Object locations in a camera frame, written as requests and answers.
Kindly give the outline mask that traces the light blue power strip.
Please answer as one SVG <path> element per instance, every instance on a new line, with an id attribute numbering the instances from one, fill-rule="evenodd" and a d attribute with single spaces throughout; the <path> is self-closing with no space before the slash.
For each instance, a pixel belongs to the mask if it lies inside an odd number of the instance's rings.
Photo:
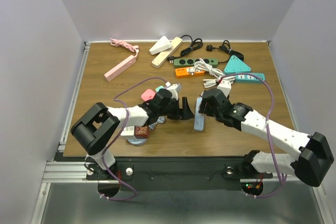
<path id="1" fill-rule="evenodd" d="M 201 105 L 202 98 L 198 97 L 196 99 L 196 107 L 195 107 L 195 118 L 194 118 L 194 130 L 201 132 L 204 130 L 205 117 L 203 114 L 199 113 L 199 107 Z"/>

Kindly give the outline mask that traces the teal cube adapter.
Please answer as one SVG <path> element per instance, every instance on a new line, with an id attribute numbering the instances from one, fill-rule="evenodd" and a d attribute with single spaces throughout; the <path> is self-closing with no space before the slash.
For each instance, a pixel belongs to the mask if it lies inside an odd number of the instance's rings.
<path id="1" fill-rule="evenodd" d="M 159 86 L 159 87 L 157 87 L 157 88 L 155 89 L 155 91 L 158 92 L 158 91 L 161 90 L 161 89 L 165 89 L 165 86 Z"/>

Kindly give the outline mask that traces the dark red cube socket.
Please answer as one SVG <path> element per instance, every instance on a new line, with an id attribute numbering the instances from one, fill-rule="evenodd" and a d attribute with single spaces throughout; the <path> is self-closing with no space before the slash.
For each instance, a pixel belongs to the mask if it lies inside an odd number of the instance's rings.
<path id="1" fill-rule="evenodd" d="M 150 128 L 148 126 L 136 126 L 134 135 L 136 139 L 147 139 L 149 137 Z"/>

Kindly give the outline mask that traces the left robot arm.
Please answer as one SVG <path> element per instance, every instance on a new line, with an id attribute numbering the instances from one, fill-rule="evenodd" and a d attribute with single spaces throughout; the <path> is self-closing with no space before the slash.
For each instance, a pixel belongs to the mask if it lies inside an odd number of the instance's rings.
<path id="1" fill-rule="evenodd" d="M 106 149 L 116 129 L 148 126 L 161 116 L 170 120 L 194 118 L 186 97 L 179 101 L 177 91 L 160 89 L 152 99 L 133 107 L 112 108 L 97 102 L 71 127 L 70 133 L 99 165 L 99 173 L 110 179 L 116 175 L 117 166 Z"/>

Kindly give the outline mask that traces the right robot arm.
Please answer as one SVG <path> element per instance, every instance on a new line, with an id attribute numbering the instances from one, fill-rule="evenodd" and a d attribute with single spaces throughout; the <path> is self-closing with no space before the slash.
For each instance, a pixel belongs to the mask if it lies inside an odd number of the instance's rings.
<path id="1" fill-rule="evenodd" d="M 243 103 L 231 104 L 217 88 L 202 93 L 198 111 L 227 127 L 267 140 L 284 151 L 282 154 L 252 152 L 251 159 L 241 165 L 243 174 L 248 177 L 258 173 L 287 174 L 296 176 L 309 186 L 318 187 L 334 162 L 323 134 L 298 132 L 265 118 Z"/>

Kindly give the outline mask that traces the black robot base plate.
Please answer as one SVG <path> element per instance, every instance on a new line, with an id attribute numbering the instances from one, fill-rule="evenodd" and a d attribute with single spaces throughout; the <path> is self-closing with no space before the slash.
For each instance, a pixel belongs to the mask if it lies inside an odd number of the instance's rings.
<path id="1" fill-rule="evenodd" d="M 117 157 L 112 172 L 137 191 L 241 190 L 242 181 L 272 178 L 242 156 Z"/>

